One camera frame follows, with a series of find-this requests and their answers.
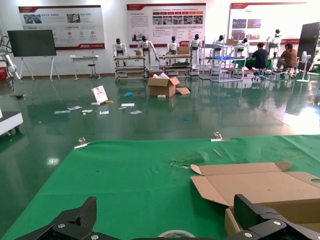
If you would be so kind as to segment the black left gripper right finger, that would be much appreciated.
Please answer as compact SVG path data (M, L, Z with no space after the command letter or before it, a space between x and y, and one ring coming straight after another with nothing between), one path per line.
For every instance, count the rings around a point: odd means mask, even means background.
M234 196L234 217L242 230L227 240L318 240L320 234L299 226L275 209L250 202L244 195Z

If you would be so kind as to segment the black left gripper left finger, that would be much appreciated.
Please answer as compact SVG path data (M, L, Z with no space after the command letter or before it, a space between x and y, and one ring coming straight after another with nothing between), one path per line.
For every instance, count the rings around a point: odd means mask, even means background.
M97 221L97 198L90 196L77 208L62 211L48 225L20 236L19 240L109 240L93 230Z

